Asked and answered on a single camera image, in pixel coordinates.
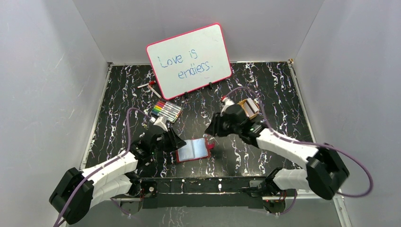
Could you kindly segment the red card holder wallet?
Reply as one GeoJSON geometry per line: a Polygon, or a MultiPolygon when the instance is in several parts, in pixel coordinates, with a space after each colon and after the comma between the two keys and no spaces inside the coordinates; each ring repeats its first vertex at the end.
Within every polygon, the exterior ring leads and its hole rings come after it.
{"type": "Polygon", "coordinates": [[[177,162],[187,162],[210,157],[210,151],[214,148],[215,142],[209,143],[208,139],[198,138],[185,140],[186,145],[176,151],[177,162]]]}

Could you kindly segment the stack of silver cards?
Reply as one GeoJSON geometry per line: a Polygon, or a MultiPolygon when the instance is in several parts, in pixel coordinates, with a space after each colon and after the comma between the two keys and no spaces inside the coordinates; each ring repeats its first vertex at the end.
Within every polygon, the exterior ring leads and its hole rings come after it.
{"type": "Polygon", "coordinates": [[[244,101],[243,109],[249,118],[253,118],[253,116],[259,112],[258,105],[252,99],[246,99],[244,101]]]}

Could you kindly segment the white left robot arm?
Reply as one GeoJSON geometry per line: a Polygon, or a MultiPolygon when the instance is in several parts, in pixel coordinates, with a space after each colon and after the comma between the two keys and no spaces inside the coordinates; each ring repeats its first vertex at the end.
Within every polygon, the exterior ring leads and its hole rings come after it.
{"type": "Polygon", "coordinates": [[[59,213],[55,226],[62,220],[70,225],[79,222],[92,207],[114,196],[139,195],[141,184],[132,178],[132,172],[150,163],[156,152],[171,152],[185,145],[172,127],[152,125],[115,157],[83,170],[70,168],[49,198],[59,213]]]}

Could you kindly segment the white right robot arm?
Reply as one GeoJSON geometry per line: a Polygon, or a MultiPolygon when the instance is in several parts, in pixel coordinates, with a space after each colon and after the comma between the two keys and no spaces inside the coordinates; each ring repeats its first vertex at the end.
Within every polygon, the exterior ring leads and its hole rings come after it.
{"type": "Polygon", "coordinates": [[[279,134],[264,123],[251,120],[240,105],[231,105],[213,114],[205,133],[213,137],[238,135],[243,142],[272,151],[300,166],[299,169],[276,168],[257,186],[258,191],[273,196],[284,190],[313,191],[330,200],[350,173],[337,151],[327,145],[304,145],[279,134]]]}

